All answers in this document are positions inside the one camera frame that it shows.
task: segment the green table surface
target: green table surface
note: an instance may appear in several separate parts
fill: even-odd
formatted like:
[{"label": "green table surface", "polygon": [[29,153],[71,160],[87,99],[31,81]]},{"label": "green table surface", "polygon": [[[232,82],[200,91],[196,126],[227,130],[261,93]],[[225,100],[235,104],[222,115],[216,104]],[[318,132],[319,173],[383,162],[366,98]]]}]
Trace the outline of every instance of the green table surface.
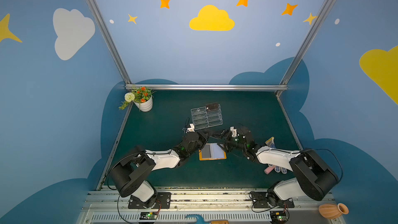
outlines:
[{"label": "green table surface", "polygon": [[[149,112],[132,107],[112,165],[136,145],[152,151],[174,147],[181,142],[182,128],[186,118],[191,118],[191,109],[212,102],[221,105],[224,123],[211,127],[212,130],[242,124],[251,130],[258,144],[264,145],[270,137],[275,137],[277,148],[299,149],[273,92],[158,91],[153,101]],[[216,139],[210,138],[209,143],[215,142]],[[223,160],[200,161],[196,152],[184,166],[153,171],[147,181],[155,187],[268,188],[276,181],[294,177],[290,171],[287,174],[272,171],[266,175],[264,169],[268,165],[248,161],[239,150],[232,153],[227,153]]]}]

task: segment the white flower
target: white flower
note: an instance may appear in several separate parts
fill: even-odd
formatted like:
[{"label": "white flower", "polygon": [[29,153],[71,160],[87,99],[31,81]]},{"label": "white flower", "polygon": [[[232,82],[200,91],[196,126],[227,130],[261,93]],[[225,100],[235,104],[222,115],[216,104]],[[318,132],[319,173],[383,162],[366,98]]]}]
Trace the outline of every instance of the white flower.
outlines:
[{"label": "white flower", "polygon": [[127,102],[132,102],[135,99],[135,96],[133,93],[126,93],[125,94],[125,100]]}]

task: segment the wooden handle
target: wooden handle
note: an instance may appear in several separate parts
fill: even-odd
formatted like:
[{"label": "wooden handle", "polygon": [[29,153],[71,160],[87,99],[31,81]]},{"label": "wooden handle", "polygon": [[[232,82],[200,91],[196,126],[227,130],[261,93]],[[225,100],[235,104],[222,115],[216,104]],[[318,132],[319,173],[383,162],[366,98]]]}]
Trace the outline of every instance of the wooden handle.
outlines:
[{"label": "wooden handle", "polygon": [[227,220],[212,220],[211,224],[229,224]]}]

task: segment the white cloud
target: white cloud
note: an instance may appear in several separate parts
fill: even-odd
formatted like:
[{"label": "white cloud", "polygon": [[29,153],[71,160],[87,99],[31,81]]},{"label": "white cloud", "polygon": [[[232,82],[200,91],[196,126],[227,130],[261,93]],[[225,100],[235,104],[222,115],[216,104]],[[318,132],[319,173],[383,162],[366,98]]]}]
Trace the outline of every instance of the white cloud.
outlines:
[{"label": "white cloud", "polygon": [[75,55],[96,31],[94,22],[76,9],[55,10],[52,23],[58,36],[55,41],[55,52],[62,60],[68,60]]}]

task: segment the blue hammer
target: blue hammer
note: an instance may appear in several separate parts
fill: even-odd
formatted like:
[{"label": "blue hammer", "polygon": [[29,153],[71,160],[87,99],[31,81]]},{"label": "blue hammer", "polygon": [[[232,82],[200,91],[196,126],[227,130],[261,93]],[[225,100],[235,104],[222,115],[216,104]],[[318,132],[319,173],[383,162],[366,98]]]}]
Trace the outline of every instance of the blue hammer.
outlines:
[{"label": "blue hammer", "polygon": [[216,220],[216,221],[211,221],[211,222],[205,222],[202,216],[198,214],[188,214],[185,218],[189,217],[195,217],[196,218],[196,224],[228,224],[227,220]]}]

